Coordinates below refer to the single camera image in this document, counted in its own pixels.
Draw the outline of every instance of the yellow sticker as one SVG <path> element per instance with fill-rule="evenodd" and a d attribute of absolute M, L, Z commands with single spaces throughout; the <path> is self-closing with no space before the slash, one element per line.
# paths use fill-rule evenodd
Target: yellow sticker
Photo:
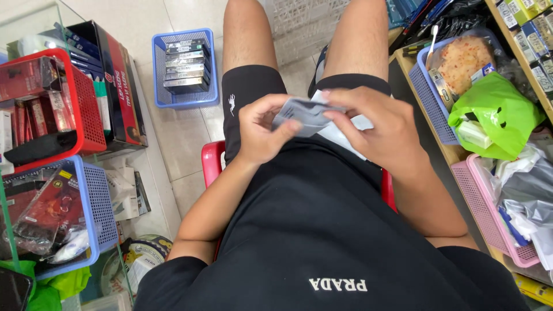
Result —
<path fill-rule="evenodd" d="M 67 179 L 70 179 L 72 175 L 71 175 L 70 173 L 64 171 L 64 170 L 61 170 L 60 176 L 61 176 L 61 177 L 65 177 L 65 178 L 67 178 Z"/>

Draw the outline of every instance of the hand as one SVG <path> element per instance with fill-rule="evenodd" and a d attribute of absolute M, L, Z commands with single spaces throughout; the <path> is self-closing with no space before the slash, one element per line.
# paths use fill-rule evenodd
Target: hand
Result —
<path fill-rule="evenodd" d="M 274 158 L 282 146 L 302 128 L 296 120 L 287 120 L 271 132 L 274 117 L 290 95 L 269 94 L 240 109 L 240 138 L 242 145 L 237 157 L 261 165 Z"/>
<path fill-rule="evenodd" d="M 394 178 L 416 178 L 417 168 L 429 162 L 419 143 L 410 104 L 364 86 L 325 91 L 323 96 L 330 105 L 356 110 L 374 124 L 374 128 L 360 131 L 349 115 L 339 111 L 324 113 L 355 150 L 385 168 Z"/>

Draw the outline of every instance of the person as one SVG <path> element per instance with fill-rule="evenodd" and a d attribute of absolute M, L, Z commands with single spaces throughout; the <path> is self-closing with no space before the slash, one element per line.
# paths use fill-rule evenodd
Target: person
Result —
<path fill-rule="evenodd" d="M 222 94 L 227 166 L 185 215 L 134 310 L 525 310 L 511 274 L 481 253 L 390 98 L 384 1 L 352 0 L 316 89 L 355 150 L 271 131 L 290 97 L 257 0 L 229 0 Z M 349 117 L 362 113 L 373 129 Z M 394 212 L 380 197 L 386 169 Z M 222 237 L 217 260 L 217 241 Z"/>

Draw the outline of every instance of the blue plastic basket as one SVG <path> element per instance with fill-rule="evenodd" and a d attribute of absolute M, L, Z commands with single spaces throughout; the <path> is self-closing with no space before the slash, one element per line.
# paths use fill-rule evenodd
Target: blue plastic basket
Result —
<path fill-rule="evenodd" d="M 119 239 L 111 208 L 106 172 L 103 168 L 83 162 L 81 157 L 77 155 L 36 169 L 13 174 L 5 178 L 4 182 L 7 183 L 38 174 L 41 168 L 57 168 L 66 163 L 73 163 L 77 172 L 82 209 L 85 214 L 88 238 L 90 239 L 90 256 L 84 260 L 60 264 L 55 268 L 39 273 L 36 275 L 37 280 L 90 266 L 98 260 L 101 252 L 115 245 Z"/>
<path fill-rule="evenodd" d="M 500 53 L 504 53 L 499 41 L 497 41 L 497 38 L 489 29 L 472 29 L 467 31 L 466 34 L 487 38 L 492 43 L 495 50 L 499 50 Z M 452 42 L 455 39 L 456 37 L 436 43 L 434 45 L 434 50 Z M 432 82 L 432 79 L 426 70 L 426 57 L 428 56 L 429 50 L 430 47 L 428 46 L 418 53 L 417 63 L 409 72 L 409 78 L 411 79 L 411 82 L 419 95 L 420 101 L 424 106 L 424 110 L 426 110 L 426 113 L 430 118 L 430 122 L 432 123 L 432 126 L 438 134 L 442 144 L 460 144 L 457 134 L 455 134 L 455 128 L 450 127 L 447 124 L 449 112 L 447 112 L 446 106 L 444 105 L 442 98 L 438 94 L 436 86 Z"/>
<path fill-rule="evenodd" d="M 165 45 L 184 40 L 206 39 L 211 54 L 211 80 L 209 91 L 173 95 L 163 87 L 165 79 Z M 213 32 L 209 28 L 187 30 L 184 32 L 157 34 L 152 37 L 152 58 L 154 62 L 154 97 L 159 108 L 175 110 L 205 107 L 219 104 L 217 87 L 217 62 L 213 48 Z"/>

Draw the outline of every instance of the red plastic chair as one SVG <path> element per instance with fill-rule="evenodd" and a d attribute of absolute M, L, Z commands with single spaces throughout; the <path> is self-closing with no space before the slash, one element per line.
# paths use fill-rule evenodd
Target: red plastic chair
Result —
<path fill-rule="evenodd" d="M 221 155 L 225 151 L 225 141 L 218 141 L 205 144 L 202 148 L 202 168 L 204 170 L 204 181 L 206 188 L 219 176 L 223 171 L 221 166 Z M 392 187 L 392 176 L 387 170 L 382 169 L 382 200 L 390 206 L 395 212 L 398 210 L 395 207 L 394 202 L 394 188 Z M 221 239 L 217 243 L 217 250 L 215 251 L 215 259 L 219 252 L 219 246 L 221 245 Z"/>

